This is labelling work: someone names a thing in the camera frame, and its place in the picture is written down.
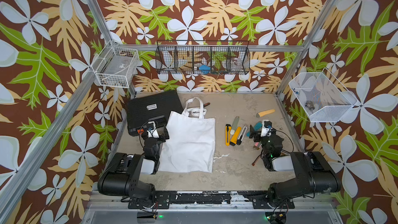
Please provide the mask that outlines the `sage green art knife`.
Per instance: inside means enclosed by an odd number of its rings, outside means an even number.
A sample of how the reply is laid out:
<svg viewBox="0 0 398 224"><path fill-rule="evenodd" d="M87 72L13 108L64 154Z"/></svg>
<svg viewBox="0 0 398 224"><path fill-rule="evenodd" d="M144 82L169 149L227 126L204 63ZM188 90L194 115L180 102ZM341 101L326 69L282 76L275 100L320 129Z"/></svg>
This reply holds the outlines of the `sage green art knife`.
<svg viewBox="0 0 398 224"><path fill-rule="evenodd" d="M239 120L240 120L240 117L239 117L239 116L236 116L236 117L234 118L234 121L233 121L233 123L232 123L232 129L236 129L236 128L237 128L238 123L239 123Z"/></svg>

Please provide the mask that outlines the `yellow black slim knife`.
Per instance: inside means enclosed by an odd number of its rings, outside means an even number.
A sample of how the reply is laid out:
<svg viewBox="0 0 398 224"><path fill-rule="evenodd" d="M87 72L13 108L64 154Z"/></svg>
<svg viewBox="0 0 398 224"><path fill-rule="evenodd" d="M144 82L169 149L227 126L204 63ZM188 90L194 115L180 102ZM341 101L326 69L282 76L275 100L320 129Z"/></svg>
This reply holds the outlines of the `yellow black slim knife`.
<svg viewBox="0 0 398 224"><path fill-rule="evenodd" d="M230 146L230 140L231 140L231 130L232 126L230 124L226 124L225 126L225 141L226 141L226 146Z"/></svg>

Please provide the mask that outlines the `white tote bag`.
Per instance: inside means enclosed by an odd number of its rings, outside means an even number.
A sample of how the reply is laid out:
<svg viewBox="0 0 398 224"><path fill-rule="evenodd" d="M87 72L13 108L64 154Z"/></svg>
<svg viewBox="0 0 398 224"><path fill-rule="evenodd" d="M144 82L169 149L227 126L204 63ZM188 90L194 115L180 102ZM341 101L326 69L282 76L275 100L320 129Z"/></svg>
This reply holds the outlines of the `white tote bag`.
<svg viewBox="0 0 398 224"><path fill-rule="evenodd" d="M171 112L166 128L159 171L211 173L216 144L216 120L205 118L207 110L199 97L186 101L183 112Z"/></svg>

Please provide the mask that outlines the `yellow wide utility knife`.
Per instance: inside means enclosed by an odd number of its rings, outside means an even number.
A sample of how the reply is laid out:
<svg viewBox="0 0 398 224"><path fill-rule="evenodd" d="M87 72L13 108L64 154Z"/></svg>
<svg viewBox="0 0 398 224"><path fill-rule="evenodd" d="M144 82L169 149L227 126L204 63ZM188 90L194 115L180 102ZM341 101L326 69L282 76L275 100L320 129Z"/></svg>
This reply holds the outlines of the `yellow wide utility knife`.
<svg viewBox="0 0 398 224"><path fill-rule="evenodd" d="M230 139L230 145L231 146L235 146L235 145L240 145L241 144L241 140L239 138L240 133L241 133L241 127L237 127L237 129L235 130L234 134L232 135L232 137Z"/></svg>

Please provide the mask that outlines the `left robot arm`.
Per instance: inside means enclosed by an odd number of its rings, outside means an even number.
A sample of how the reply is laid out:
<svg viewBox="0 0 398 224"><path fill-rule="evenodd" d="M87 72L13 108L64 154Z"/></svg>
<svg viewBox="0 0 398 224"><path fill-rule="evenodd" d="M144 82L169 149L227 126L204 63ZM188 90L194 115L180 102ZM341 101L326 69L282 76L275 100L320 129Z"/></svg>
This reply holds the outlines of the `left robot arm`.
<svg viewBox="0 0 398 224"><path fill-rule="evenodd" d="M139 138L144 141L143 154L116 153L99 178L99 193L154 203L155 187L140 181L140 175L158 171L161 148L170 136L166 127L157 128L155 122L150 121L146 128L140 130Z"/></svg>

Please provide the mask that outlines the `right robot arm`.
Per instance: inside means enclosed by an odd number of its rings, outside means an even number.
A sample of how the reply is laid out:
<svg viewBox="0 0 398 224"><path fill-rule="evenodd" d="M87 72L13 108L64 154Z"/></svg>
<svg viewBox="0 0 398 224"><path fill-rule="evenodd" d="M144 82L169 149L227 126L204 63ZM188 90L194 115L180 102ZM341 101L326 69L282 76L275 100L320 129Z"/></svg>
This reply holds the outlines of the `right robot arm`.
<svg viewBox="0 0 398 224"><path fill-rule="evenodd" d="M284 139L277 132L274 128L255 130L251 126L249 134L249 138L260 143L262 151L259 158L268 171L293 171L295 174L293 179L270 184L267 191L270 204L308 194L326 194L341 190L341 180L320 152L287 152L283 148Z"/></svg>

